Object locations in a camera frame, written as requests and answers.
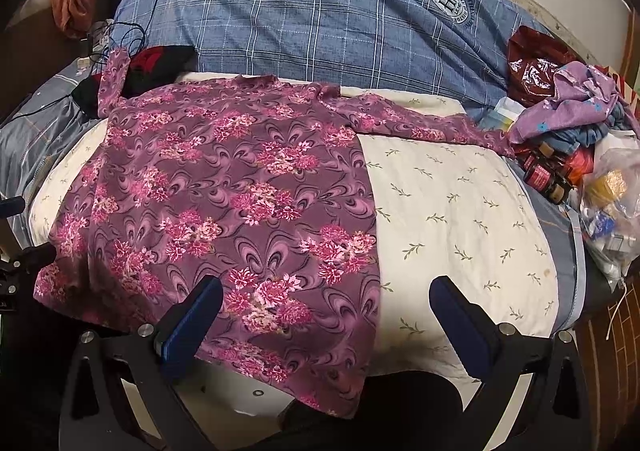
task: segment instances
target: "bed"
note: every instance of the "bed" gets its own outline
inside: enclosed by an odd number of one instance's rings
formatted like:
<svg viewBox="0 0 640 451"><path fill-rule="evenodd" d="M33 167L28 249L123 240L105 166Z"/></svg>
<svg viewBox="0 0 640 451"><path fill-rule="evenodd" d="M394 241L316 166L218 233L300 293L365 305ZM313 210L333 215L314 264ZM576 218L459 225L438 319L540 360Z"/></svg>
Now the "bed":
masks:
<svg viewBox="0 0 640 451"><path fill-rule="evenodd" d="M348 8L340 7L345 0L284 0L289 2L284 11L273 3L277 0L228 1L229 5L221 4L226 0L185 1L159 0L148 45L196 46L197 68L208 73L186 79L234 73L275 73L297 82L327 79L342 85L342 95L361 94L358 86L375 88L374 93L420 113L466 112L475 120L505 94L507 39L521 24L542 30L506 0L451 0L457 1L455 12L444 0L353 0ZM116 19L145 25L153 2L123 0ZM455 20L464 15L461 6L467 14L457 26ZM385 9L382 19L376 17L380 8ZM203 15L214 17L203 20ZM311 30L309 22L316 23ZM337 36L337 30L346 32ZM113 44L131 41L126 32L116 30ZM384 40L371 41L372 36ZM296 54L300 50L304 55ZM332 61L336 52L342 53L339 63ZM74 64L57 80L73 86L82 76ZM32 99L30 109L61 97L56 91L68 92L47 85L34 98L49 100ZM59 141L61 147L50 162L53 169L29 166L24 173L31 177L14 180L21 183L4 191L22 194L33 182L25 223L14 226L17 233L27 232L30 238L23 239L32 243L47 239L68 186L106 133L105 122L83 121L69 100L58 108L64 106L69 110L63 115L65 128L71 134ZM5 133L18 124L2 129L4 142ZM460 387L470 382L424 307L430 280L439 274L454 278L496 322L511 322L523 333L548 336L575 321L586 284L578 278L579 251L566 219L557 210L544 212L545 205L522 186L504 160L472 146L383 136L359 139L375 196L382 287L370 373L423 369ZM430 200L421 199L425 189ZM543 214L547 216L541 222ZM255 384L247 388L251 391Z"/></svg>

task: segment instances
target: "red package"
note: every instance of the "red package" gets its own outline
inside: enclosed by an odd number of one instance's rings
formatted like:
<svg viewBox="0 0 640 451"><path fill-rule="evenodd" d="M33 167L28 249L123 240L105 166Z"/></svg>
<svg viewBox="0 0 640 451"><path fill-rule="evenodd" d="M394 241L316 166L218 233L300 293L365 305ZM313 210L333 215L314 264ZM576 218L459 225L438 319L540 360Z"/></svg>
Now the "red package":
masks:
<svg viewBox="0 0 640 451"><path fill-rule="evenodd" d="M571 61L581 61L563 41L521 26L509 39L508 95L524 107L554 95L554 74Z"/></svg>

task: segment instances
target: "purple cloth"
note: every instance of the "purple cloth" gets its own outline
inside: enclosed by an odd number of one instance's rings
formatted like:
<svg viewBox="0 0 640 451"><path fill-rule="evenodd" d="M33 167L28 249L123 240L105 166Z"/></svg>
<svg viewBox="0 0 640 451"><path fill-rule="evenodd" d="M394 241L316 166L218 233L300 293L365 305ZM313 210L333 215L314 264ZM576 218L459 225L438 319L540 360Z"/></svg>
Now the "purple cloth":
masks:
<svg viewBox="0 0 640 451"><path fill-rule="evenodd" d="M463 114L424 116L274 77L181 82L127 100L128 62L115 50L103 72L107 134L63 200L49 235L58 259L34 297L132 331L203 275L219 276L224 307L198 357L352 416L380 300L376 212L356 132L510 155L506 138Z"/></svg>
<svg viewBox="0 0 640 451"><path fill-rule="evenodd" d="M547 131L605 122L613 107L622 104L629 128L640 138L640 126L616 89L616 82L595 66L574 61L554 75L556 94L524 110L509 131L521 144Z"/></svg>

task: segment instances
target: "silver screw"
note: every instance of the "silver screw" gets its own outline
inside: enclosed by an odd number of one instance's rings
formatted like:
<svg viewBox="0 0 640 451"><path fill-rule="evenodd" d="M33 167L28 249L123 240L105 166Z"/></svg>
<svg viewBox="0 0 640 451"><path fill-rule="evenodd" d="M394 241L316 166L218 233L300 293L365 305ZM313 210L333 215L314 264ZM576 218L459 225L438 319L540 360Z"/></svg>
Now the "silver screw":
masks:
<svg viewBox="0 0 640 451"><path fill-rule="evenodd" d="M143 325L140 325L140 328L138 328L138 335L140 337L148 337L153 332L154 332L154 326L150 325L149 323L145 323Z"/></svg>
<svg viewBox="0 0 640 451"><path fill-rule="evenodd" d="M562 330L561 332L558 332L558 339L560 339L564 343L570 343L571 341L574 340L571 334L566 330Z"/></svg>
<svg viewBox="0 0 640 451"><path fill-rule="evenodd" d="M88 330L87 332L85 332L80 336L80 342L84 345L87 343L90 343L93 340L94 340L94 333L91 332L91 330Z"/></svg>
<svg viewBox="0 0 640 451"><path fill-rule="evenodd" d="M511 323L500 323L498 325L498 330L500 330L500 333L506 336L512 336L514 335L514 333L516 333L516 327Z"/></svg>

